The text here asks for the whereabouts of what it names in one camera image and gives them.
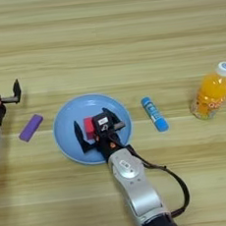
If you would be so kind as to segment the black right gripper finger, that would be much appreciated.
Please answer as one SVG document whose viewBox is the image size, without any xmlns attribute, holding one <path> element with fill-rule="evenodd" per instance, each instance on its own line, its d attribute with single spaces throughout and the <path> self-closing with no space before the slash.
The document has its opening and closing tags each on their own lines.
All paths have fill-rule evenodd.
<svg viewBox="0 0 226 226">
<path fill-rule="evenodd" d="M 125 123 L 117 117 L 111 110 L 103 108 L 103 113 L 107 116 L 108 122 L 103 125 L 104 130 L 125 128 Z"/>
<path fill-rule="evenodd" d="M 76 139 L 78 139 L 78 142 L 83 152 L 89 152 L 92 149 L 96 148 L 95 143 L 88 143 L 85 140 L 83 131 L 77 121 L 74 122 L 74 130 L 75 130 Z"/>
</svg>

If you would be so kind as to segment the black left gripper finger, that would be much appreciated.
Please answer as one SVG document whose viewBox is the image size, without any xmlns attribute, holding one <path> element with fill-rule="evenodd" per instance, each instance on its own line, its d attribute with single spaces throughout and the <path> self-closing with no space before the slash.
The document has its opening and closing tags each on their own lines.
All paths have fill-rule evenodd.
<svg viewBox="0 0 226 226">
<path fill-rule="evenodd" d="M 13 84 L 13 93 L 14 93 L 14 98 L 15 98 L 15 102 L 16 103 L 19 103 L 21 101 L 21 98 L 22 98 L 22 95 L 21 95 L 21 85 L 19 84 L 19 81 L 18 79 L 16 79 L 14 81 L 14 84 Z"/>
</svg>

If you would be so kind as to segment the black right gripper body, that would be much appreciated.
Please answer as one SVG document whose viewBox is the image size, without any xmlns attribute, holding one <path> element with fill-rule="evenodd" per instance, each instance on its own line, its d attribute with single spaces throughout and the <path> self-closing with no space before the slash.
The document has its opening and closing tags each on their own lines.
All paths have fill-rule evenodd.
<svg viewBox="0 0 226 226">
<path fill-rule="evenodd" d="M 126 146 L 121 143 L 121 139 L 115 130 L 109 130 L 100 134 L 95 134 L 95 147 L 102 154 L 106 161 L 116 151 Z"/>
</svg>

